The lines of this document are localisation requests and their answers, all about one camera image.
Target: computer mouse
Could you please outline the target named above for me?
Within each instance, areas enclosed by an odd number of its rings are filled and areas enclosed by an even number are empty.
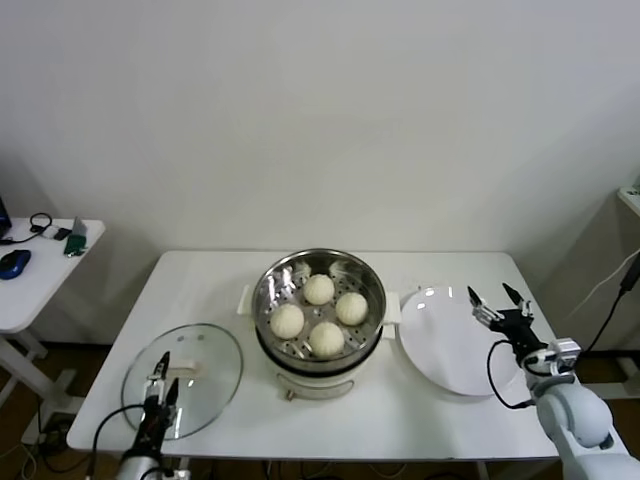
[[[0,258],[0,279],[11,280],[22,273],[31,260],[31,250],[14,250]]]

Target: wire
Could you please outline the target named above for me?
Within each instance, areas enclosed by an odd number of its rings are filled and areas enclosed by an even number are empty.
[[[98,429],[96,430],[96,433],[93,435],[93,445],[91,446],[91,454],[90,454],[91,457],[89,459],[89,465],[87,465],[87,473],[85,474],[86,478],[88,479],[93,478],[93,473],[96,470],[96,464],[98,463],[98,438],[100,437],[100,433],[102,432],[102,429],[104,428],[104,426],[107,424],[109,420],[111,420],[116,415],[122,412],[126,412],[127,410],[133,410],[135,408],[144,408],[144,405],[142,405],[141,403],[133,404],[133,405],[125,405],[124,407],[120,407],[117,410],[114,410],[113,412],[111,412],[109,415],[107,415],[102,419],[102,421],[100,422],[100,425],[98,425]]]
[[[266,480],[271,480],[271,460],[268,462],[262,461],[262,473],[264,473],[264,478]]]
[[[640,248],[637,249],[635,252],[633,252],[631,255],[629,255],[627,258],[625,258],[622,263],[620,264],[620,266],[618,268],[616,268],[613,273],[611,275],[609,275],[607,278],[605,278],[604,280],[600,281],[599,283],[596,284],[595,287],[593,287],[591,289],[591,291],[589,292],[589,294],[584,297],[584,300],[582,300],[578,305],[576,305],[576,307],[571,310],[571,312],[569,313],[569,315],[567,315],[566,317],[564,317],[564,319],[562,320],[563,322],[566,322],[567,320],[569,320],[571,317],[573,317],[575,315],[575,313],[580,310],[585,303],[587,303],[589,301],[589,299],[593,296],[594,293],[596,293],[596,290],[598,290],[602,285],[604,285],[605,283],[607,283],[609,280],[611,280],[613,277],[615,277],[620,270],[622,270],[624,268],[624,266],[627,264],[627,262],[629,260],[631,260],[633,257],[635,257],[637,254],[640,253]]]
[[[142,476],[140,477],[140,480],[145,480],[147,478],[147,475],[151,475],[152,473],[155,473],[155,472],[162,472],[167,477],[172,477],[173,476],[173,471],[172,470],[168,470],[167,471],[167,469],[163,468],[163,467],[151,467],[149,470],[147,470],[146,472],[144,472],[142,474]]]
[[[20,469],[20,477],[22,478],[22,480],[32,480],[36,476],[36,471],[38,470],[38,462],[36,460],[36,457],[33,456],[33,453],[26,446],[22,445],[22,448],[24,448],[24,451],[27,454],[27,459],[24,461],[24,463],[22,464],[22,468]],[[31,475],[27,475],[25,473],[25,468],[29,462],[31,462],[31,465],[33,466]]]
[[[77,461],[76,463],[70,465],[69,467],[59,468],[59,467],[54,467],[53,465],[51,465],[51,463],[49,463],[49,457],[52,457],[52,456],[57,455],[57,454],[60,454],[60,453],[62,453],[64,451],[66,451],[69,448],[68,445],[67,445],[67,442],[66,442],[66,433],[67,432],[64,431],[64,429],[62,428],[62,425],[66,424],[69,427],[71,427],[71,425],[67,421],[61,421],[61,422],[53,423],[52,426],[50,426],[50,427],[46,428],[45,430],[43,430],[42,429],[42,414],[40,412],[40,398],[39,397],[36,397],[36,402],[38,404],[38,411],[36,412],[36,418],[38,420],[38,433],[47,435],[47,438],[48,438],[50,433],[56,432],[58,434],[56,437],[54,437],[56,439],[55,442],[49,443],[45,439],[44,442],[38,442],[35,445],[37,447],[37,449],[38,449],[37,450],[38,454],[40,454],[40,456],[42,457],[42,463],[44,463],[44,466],[46,467],[46,469],[49,470],[51,473],[62,475],[62,474],[65,474],[65,473],[72,472],[76,468],[80,467],[84,462],[89,460],[90,455],[85,455],[79,461]]]
[[[434,473],[433,475],[424,477],[424,480],[435,480],[436,478],[443,478],[443,477],[452,477],[452,478],[456,478],[457,480],[467,480],[462,475],[458,475],[455,472]]]
[[[392,479],[392,478],[397,478],[400,475],[402,475],[402,473],[407,469],[407,464],[405,463],[404,465],[402,465],[397,472],[395,473],[391,473],[391,474],[387,474],[387,473],[382,473],[380,472],[376,467],[374,467],[373,465],[371,465],[370,463],[367,464],[367,466],[373,470],[373,472],[378,475],[379,477],[382,478],[388,478],[388,479]]]
[[[528,361],[524,361],[522,363],[522,366],[524,367],[524,369],[529,372],[531,375],[535,375],[536,377],[551,377],[553,376],[551,373],[549,372],[536,372],[534,370],[531,370],[531,367],[529,365],[533,365],[533,362],[528,362]]]
[[[34,220],[37,217],[45,217],[47,219],[47,224],[46,225],[38,225],[37,223],[34,223]],[[33,215],[31,215],[31,217],[29,217],[29,223],[31,224],[31,227],[37,227],[36,233],[31,235],[30,237],[23,238],[22,240],[14,240],[13,238],[0,239],[0,245],[16,245],[18,243],[26,243],[29,240],[33,240],[34,238],[39,237],[40,235],[42,235],[44,233],[44,231],[47,228],[49,228],[51,225],[53,225],[53,217],[51,217],[51,215],[49,215],[48,213],[38,212],[38,213],[34,213]]]
[[[25,447],[22,443],[18,443],[17,445],[14,445],[13,447],[11,447],[9,450],[7,450],[6,452],[0,454],[0,460],[2,460],[3,458],[8,457],[9,455],[11,455],[13,452],[15,452],[16,450],[19,449],[23,449],[26,454],[27,454],[27,458],[24,461],[24,463],[22,464],[22,467],[20,468],[20,476],[22,477],[23,480],[31,480],[35,474],[36,474],[36,467],[37,467],[37,463],[36,463],[36,459],[34,458],[34,456],[31,454],[31,452],[29,451],[29,449],[27,447]],[[31,462],[31,465],[33,466],[33,472],[31,473],[31,475],[27,475],[25,473],[25,467],[27,466],[27,464]]]
[[[205,475],[207,475],[207,480],[215,480],[215,478],[217,477],[216,475],[216,461],[212,460],[211,461],[211,469],[209,470],[209,472],[205,472]]]
[[[325,473],[327,473],[327,471],[331,468],[331,465],[333,465],[332,462],[327,462],[316,473],[312,473],[311,475],[305,475],[305,473],[304,473],[304,462],[300,462],[300,478],[302,480],[316,480],[318,477],[320,477],[320,476],[324,475]]]
[[[598,340],[600,340],[600,336],[602,335],[602,333],[604,332],[604,329],[607,328],[607,325],[609,325],[609,322],[611,321],[611,319],[613,318],[613,314],[616,311],[616,307],[618,306],[618,302],[620,302],[620,299],[624,296],[624,293],[622,292],[622,290],[618,293],[618,296],[616,297],[615,301],[613,302],[613,305],[611,305],[611,310],[609,311],[609,315],[607,316],[607,319],[604,321],[604,323],[602,324],[602,327],[600,327],[600,330],[598,331],[598,333],[596,334],[596,337],[593,339],[593,341],[591,342],[591,345],[589,345],[587,347],[587,349],[584,351],[584,353],[588,353],[591,351],[591,349],[595,346],[595,344],[598,342]]]
[[[500,396],[500,393],[498,393],[498,389],[496,388],[495,383],[493,383],[493,377],[491,376],[491,355],[493,355],[493,351],[495,350],[495,348],[498,345],[502,345],[503,343],[508,343],[509,345],[511,345],[511,342],[509,340],[498,340],[496,343],[494,343],[491,346],[491,348],[489,349],[489,355],[487,355],[487,377],[489,378],[489,385],[491,385],[491,390],[493,390],[493,393],[495,394],[496,398],[500,401],[500,403],[505,407],[507,407],[509,410],[520,410],[522,408],[530,407],[531,405],[533,405],[533,402],[531,400],[526,400],[524,402],[516,403],[515,405],[511,405],[507,403],[505,399]]]

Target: white plate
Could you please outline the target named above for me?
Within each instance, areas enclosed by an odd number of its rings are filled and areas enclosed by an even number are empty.
[[[417,292],[402,307],[398,328],[407,355],[429,380],[461,395],[493,395],[487,355],[491,345],[505,337],[471,315],[466,288],[434,287]],[[517,371],[511,347],[496,347],[491,375],[498,391]]]

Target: floor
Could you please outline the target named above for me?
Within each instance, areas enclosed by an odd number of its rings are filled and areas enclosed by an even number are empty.
[[[37,366],[51,378],[56,378],[64,368],[76,368],[78,376],[71,386],[72,395],[84,396],[89,391],[93,379],[100,370],[102,362],[107,355],[104,350],[78,350],[69,348],[51,348],[49,355],[44,360],[37,360]],[[579,366],[580,378],[585,382],[620,381],[622,372],[612,360],[586,359]],[[0,369],[0,387],[7,381],[8,375]],[[614,413],[616,427],[625,441],[629,451],[636,457],[640,457],[640,400],[618,400],[610,402]],[[27,458],[24,449],[18,447],[11,453],[3,455],[20,442],[23,430],[28,425],[37,408],[35,395],[24,385],[18,385],[8,401],[0,408],[0,480],[21,478],[21,468]],[[68,450],[50,460],[51,466],[64,469],[83,458],[84,454]],[[27,478],[33,480],[69,479],[81,480],[84,478],[84,465],[73,472],[63,475],[54,474],[47,470],[42,459],[37,458],[35,475],[31,476],[26,471]],[[496,462],[489,465],[489,472],[498,473],[508,467],[508,462]],[[193,460],[190,465],[192,478],[204,480],[214,478],[226,480],[242,478],[246,480],[264,479],[262,462],[238,461],[238,460]],[[367,464],[350,463],[316,463],[316,462],[273,462],[271,466],[271,479],[296,480],[301,477],[301,468],[304,468],[304,476],[316,479],[329,478],[334,480],[350,479],[384,479],[397,472],[402,465],[376,464],[378,470],[374,472]],[[117,472],[118,462],[114,458],[101,455],[95,478],[114,478]],[[438,477],[443,480],[464,479],[476,480],[478,478],[473,463],[410,463],[402,474],[394,478],[401,480],[423,480],[429,475],[451,472],[454,475]],[[561,469],[558,462],[539,474],[536,480],[561,479]]]

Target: power cord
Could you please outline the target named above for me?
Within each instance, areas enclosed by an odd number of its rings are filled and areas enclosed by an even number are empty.
[[[102,429],[107,424],[107,422],[111,420],[113,417],[115,417],[116,415],[126,412],[128,410],[133,410],[135,408],[144,408],[144,405],[142,405],[141,403],[133,404],[133,405],[125,405],[124,407],[120,407],[117,410],[114,410],[113,412],[111,412],[109,415],[107,415],[102,419],[102,421],[100,422],[100,425],[98,425],[98,429],[96,430],[96,433],[93,435],[93,445],[91,446],[89,465],[87,465],[87,473],[85,474],[85,478],[87,480],[91,480],[93,478],[93,474],[96,471],[96,464],[98,463],[98,438],[100,438],[100,433],[102,432]]]
[[[367,464],[367,466],[373,470],[373,472],[378,475],[379,477],[382,478],[387,478],[389,480],[393,479],[393,478],[398,478],[400,475],[402,475],[404,473],[404,471],[407,469],[407,464],[403,464],[400,466],[400,468],[394,472],[394,473],[382,473],[380,472],[376,467],[374,467],[373,465],[371,465],[370,463]]]
[[[331,468],[332,465],[332,462],[327,462],[316,473],[307,476],[304,473],[304,462],[300,462],[300,480],[343,480],[337,475],[325,475],[325,473]]]
[[[489,355],[487,355],[487,377],[489,378],[489,385],[491,385],[491,390],[493,390],[494,395],[500,401],[500,403],[505,407],[507,407],[509,410],[520,410],[522,408],[530,407],[534,404],[533,400],[526,400],[524,402],[516,403],[515,405],[511,405],[507,403],[506,400],[502,398],[502,396],[498,392],[498,389],[496,388],[495,383],[493,383],[493,377],[491,376],[491,356],[493,355],[493,351],[496,349],[496,347],[498,345],[502,345],[503,343],[508,343],[509,345],[512,345],[512,343],[509,340],[498,340],[496,343],[494,343],[491,346],[491,348],[489,349]]]
[[[212,460],[211,461],[211,468],[209,469],[209,472],[205,472],[205,475],[207,476],[207,480],[215,480],[217,478],[217,468],[216,468],[216,460]]]
[[[22,464],[22,466],[20,467],[20,471],[16,474],[15,478],[21,478],[22,480],[33,480],[33,478],[36,476],[36,470],[37,470],[38,462],[36,461],[36,459],[33,456],[33,454],[29,451],[29,449],[24,444],[18,443],[17,445],[14,445],[13,447],[11,447],[6,452],[0,454],[0,460],[8,457],[9,455],[11,455],[13,452],[15,452],[18,449],[24,450],[24,452],[27,454],[27,458],[24,461],[24,463]],[[26,467],[27,467],[27,465],[29,463],[31,463],[31,466],[32,466],[33,470],[32,470],[30,475],[27,475],[25,469],[26,469]]]
[[[316,473],[312,473],[311,475],[307,475],[307,474],[304,473],[304,462],[300,462],[300,478],[301,478],[301,480],[315,480],[315,479],[317,479],[319,477],[322,477],[325,473],[327,473],[329,471],[329,469],[331,468],[331,465],[333,465],[332,462],[327,462]]]
[[[71,428],[71,423],[65,420],[52,422],[51,425],[48,425],[47,428],[42,428],[42,413],[40,409],[40,398],[36,398],[38,403],[38,411],[36,412],[36,418],[38,420],[38,433],[40,435],[45,435],[44,441],[38,441],[37,443],[37,453],[42,458],[42,463],[47,470],[51,473],[55,473],[57,475],[63,475],[80,467],[84,462],[89,460],[89,455],[84,456],[76,463],[70,465],[65,468],[58,468],[51,465],[49,462],[49,458],[59,455],[65,452],[69,446],[67,445],[67,433]]]
[[[624,268],[624,266],[627,264],[627,262],[629,260],[631,260],[633,257],[635,257],[636,255],[640,254],[640,248],[637,249],[635,252],[633,252],[631,255],[629,255],[627,258],[625,258],[622,263],[618,266],[618,268],[616,268],[608,277],[606,277],[604,280],[601,280],[600,282],[598,282],[592,289],[591,291],[587,294],[586,297],[584,297],[584,299],[582,299],[582,301],[576,305],[573,310],[571,310],[571,312],[569,312],[569,314],[564,317],[562,319],[563,322],[566,322],[567,320],[569,320],[571,317],[573,317],[576,312],[578,310],[580,310],[585,303],[587,303],[589,301],[589,299],[593,296],[594,293],[596,293],[596,291],[603,286],[605,283],[607,283],[609,280],[611,280],[613,277],[615,277],[620,270],[622,270]]]
[[[532,370],[529,365],[533,365],[534,363],[535,363],[535,360],[530,358],[528,360],[525,360],[522,363],[522,367],[527,372],[529,372],[531,375],[536,375],[537,377],[551,377],[551,376],[553,376],[550,372],[536,372],[536,371]]]
[[[170,468],[151,467],[149,470],[147,470],[142,474],[142,476],[140,477],[140,480],[146,480],[147,475],[151,475],[152,473],[156,473],[156,472],[161,472],[165,477],[169,477],[169,478],[173,477],[173,470],[171,470]]]
[[[35,223],[35,219],[38,217],[45,217],[47,219],[46,225],[38,225]],[[29,223],[31,224],[31,230],[35,231],[33,235],[27,238],[23,238],[22,240],[14,240],[13,238],[2,238],[0,239],[0,245],[16,245],[18,243],[26,243],[29,240],[33,240],[36,237],[39,237],[44,233],[44,231],[53,225],[53,217],[45,212],[34,213],[29,217]]]
[[[609,322],[613,318],[613,314],[616,311],[616,307],[618,306],[618,303],[620,302],[620,300],[622,299],[625,293],[626,292],[623,293],[622,290],[618,292],[618,296],[614,300],[613,305],[611,305],[611,310],[609,310],[609,315],[607,315],[607,319],[604,321],[604,323],[600,327],[600,330],[598,330],[598,333],[596,334],[595,338],[593,339],[591,344],[587,347],[587,349],[584,351],[584,353],[589,353],[593,349],[593,347],[595,347],[596,343],[598,343],[598,340],[600,340],[600,337],[604,333],[605,328],[607,328],[607,325],[609,325]]]
[[[271,460],[268,462],[263,460],[260,464],[262,465],[262,473],[264,474],[265,480],[271,480]]]

